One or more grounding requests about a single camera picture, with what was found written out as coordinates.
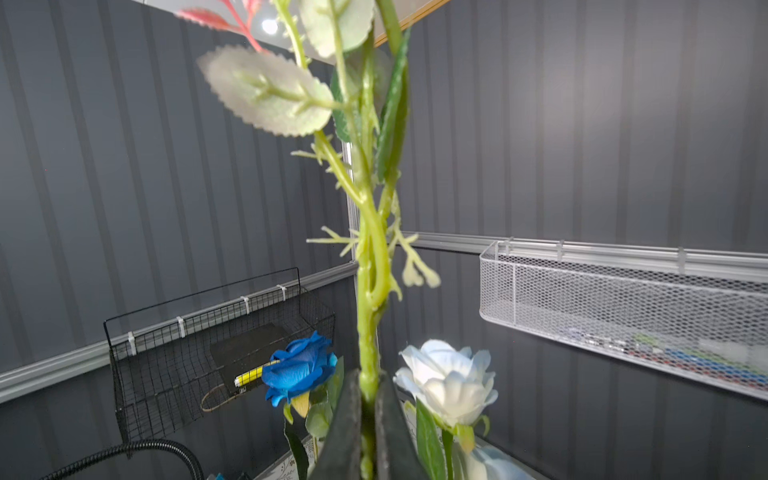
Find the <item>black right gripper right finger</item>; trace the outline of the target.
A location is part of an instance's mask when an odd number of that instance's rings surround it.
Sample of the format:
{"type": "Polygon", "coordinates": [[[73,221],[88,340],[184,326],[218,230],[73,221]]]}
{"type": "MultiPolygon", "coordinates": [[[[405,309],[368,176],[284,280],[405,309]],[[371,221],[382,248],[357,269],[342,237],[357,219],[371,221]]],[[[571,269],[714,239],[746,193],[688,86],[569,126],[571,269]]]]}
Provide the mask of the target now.
{"type": "Polygon", "coordinates": [[[408,429],[392,379],[382,373],[375,401],[378,479],[428,479],[408,429]]]}

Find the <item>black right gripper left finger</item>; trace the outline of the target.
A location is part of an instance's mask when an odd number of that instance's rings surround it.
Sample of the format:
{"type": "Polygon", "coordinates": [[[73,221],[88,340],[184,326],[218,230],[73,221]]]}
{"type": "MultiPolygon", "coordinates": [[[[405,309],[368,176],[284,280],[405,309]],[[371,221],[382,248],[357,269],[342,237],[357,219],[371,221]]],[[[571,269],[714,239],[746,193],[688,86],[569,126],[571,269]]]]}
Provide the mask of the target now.
{"type": "Polygon", "coordinates": [[[359,480],[362,400],[359,370],[345,375],[333,422],[309,480],[359,480]]]}

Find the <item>white artificial rose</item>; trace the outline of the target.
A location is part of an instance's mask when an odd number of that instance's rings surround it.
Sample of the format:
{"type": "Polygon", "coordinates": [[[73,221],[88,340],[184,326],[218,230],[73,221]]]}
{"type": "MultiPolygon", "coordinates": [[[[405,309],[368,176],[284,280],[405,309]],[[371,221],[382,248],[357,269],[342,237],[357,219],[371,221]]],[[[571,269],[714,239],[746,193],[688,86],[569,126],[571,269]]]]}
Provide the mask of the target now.
{"type": "Polygon", "coordinates": [[[498,399],[487,350],[456,349],[431,339],[409,345],[395,384],[409,393],[416,420],[416,450],[430,479],[493,479],[489,456],[477,444],[476,429],[487,434],[487,407],[498,399]]]}

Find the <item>blue artificial rose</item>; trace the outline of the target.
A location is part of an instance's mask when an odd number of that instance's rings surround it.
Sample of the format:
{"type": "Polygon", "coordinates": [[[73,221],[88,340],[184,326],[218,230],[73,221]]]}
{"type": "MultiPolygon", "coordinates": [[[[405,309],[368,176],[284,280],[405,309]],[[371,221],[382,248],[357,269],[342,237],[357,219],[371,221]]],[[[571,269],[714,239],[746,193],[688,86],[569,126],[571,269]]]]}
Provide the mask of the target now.
{"type": "Polygon", "coordinates": [[[312,438],[314,457],[320,453],[334,419],[344,382],[344,362],[331,350],[331,340],[315,332],[276,351],[263,367],[266,399],[283,409],[283,435],[300,479],[310,473],[310,459],[300,440],[295,418],[304,421],[312,438]]]}

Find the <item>large pink peony flower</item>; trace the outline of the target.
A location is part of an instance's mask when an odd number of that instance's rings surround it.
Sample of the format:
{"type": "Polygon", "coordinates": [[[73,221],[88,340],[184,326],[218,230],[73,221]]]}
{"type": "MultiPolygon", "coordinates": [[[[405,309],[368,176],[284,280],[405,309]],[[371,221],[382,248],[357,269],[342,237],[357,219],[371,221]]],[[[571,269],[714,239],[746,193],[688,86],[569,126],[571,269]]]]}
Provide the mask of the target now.
{"type": "Polygon", "coordinates": [[[410,34],[391,1],[278,1],[292,57],[262,47],[253,34],[258,1],[226,2],[223,13],[195,6],[185,21],[244,37],[199,61],[214,95],[244,123],[283,137],[310,137],[306,155],[335,177],[356,206],[348,236],[327,231],[357,265],[357,335],[362,400],[360,479],[376,474],[377,329],[403,286],[436,287],[439,275],[412,250],[400,227],[399,164],[409,114],[410,34]]]}

